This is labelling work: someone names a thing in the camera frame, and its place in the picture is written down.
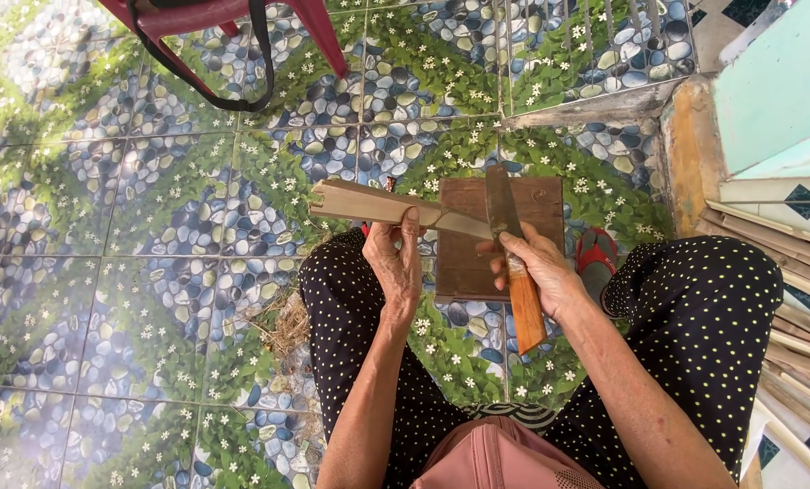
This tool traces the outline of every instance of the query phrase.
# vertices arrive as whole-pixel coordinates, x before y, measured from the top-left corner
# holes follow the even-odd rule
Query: red sandal
[[[610,247],[613,249],[614,254],[616,254],[617,252],[616,241],[614,241],[614,239],[611,238],[609,234],[607,234],[607,231],[605,231],[600,227],[594,227],[591,229],[591,231],[593,231],[595,234],[599,236],[603,234],[608,239],[610,239]],[[592,262],[602,262],[606,264],[607,268],[610,269],[611,274],[616,273],[616,263],[614,263],[614,261],[610,257],[608,257],[604,253],[604,251],[601,250],[601,248],[598,246],[597,239],[595,240],[595,244],[589,250],[581,252],[582,248],[583,248],[583,237],[581,236],[581,238],[577,240],[577,275],[582,274],[583,271],[586,269],[586,266],[591,264]]]

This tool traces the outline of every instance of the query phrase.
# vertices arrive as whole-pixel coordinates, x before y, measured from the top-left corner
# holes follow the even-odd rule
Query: knife
[[[496,250],[504,250],[505,261],[508,263],[508,289],[511,293],[511,306],[514,309],[514,329],[519,354],[523,355],[547,337],[547,330],[544,328],[537,286],[526,272],[525,262],[514,253],[505,250],[499,242],[502,231],[522,238],[510,178],[508,171],[501,164],[486,169],[486,217],[493,239],[496,240]]]

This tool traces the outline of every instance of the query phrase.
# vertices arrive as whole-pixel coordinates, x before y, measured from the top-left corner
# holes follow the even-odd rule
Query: wooden knife handle
[[[523,355],[547,338],[547,330],[544,328],[544,316],[538,301],[538,289],[526,272],[526,264],[508,250],[505,250],[505,261],[508,262],[508,288],[514,309],[514,329],[519,354]]]

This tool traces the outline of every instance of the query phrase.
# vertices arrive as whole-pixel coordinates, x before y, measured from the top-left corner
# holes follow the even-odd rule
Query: hand
[[[538,234],[529,223],[520,221],[519,226],[525,239],[514,238],[510,233],[502,232],[499,240],[502,246],[526,262],[526,271],[538,285],[538,298],[544,314],[558,323],[567,312],[581,307],[583,298],[591,304],[582,280],[568,267],[556,245]],[[479,253],[504,251],[497,250],[493,241],[480,243],[476,249]],[[496,288],[504,289],[508,284],[505,258],[496,257],[489,265],[498,274]]]
[[[374,223],[368,232],[362,255],[381,282],[387,304],[384,309],[406,320],[417,310],[421,292],[420,255],[417,237],[420,236],[420,211],[412,207],[402,217],[401,226]],[[395,243],[401,239],[400,250]]]

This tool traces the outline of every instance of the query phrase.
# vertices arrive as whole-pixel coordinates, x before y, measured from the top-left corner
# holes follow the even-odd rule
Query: polka dot pants
[[[327,438],[365,359],[384,304],[353,229],[319,246],[300,270],[312,325],[311,356]],[[739,479],[755,386],[781,276],[760,250],[703,237],[638,246],[606,289],[608,312],[631,322],[641,364],[693,420]],[[454,427],[469,417],[449,404],[406,346],[397,386],[385,487],[407,487]],[[607,488],[646,487],[588,378],[544,439]]]
[[[362,255],[365,241],[359,228],[334,236],[306,258],[299,272],[327,439],[372,345],[384,306],[381,284]],[[411,485],[435,445],[469,419],[444,399],[405,345],[384,487]]]
[[[782,276],[761,250],[708,236],[642,244],[606,288],[628,346],[739,481]],[[646,487],[588,378],[544,435],[607,488]]]

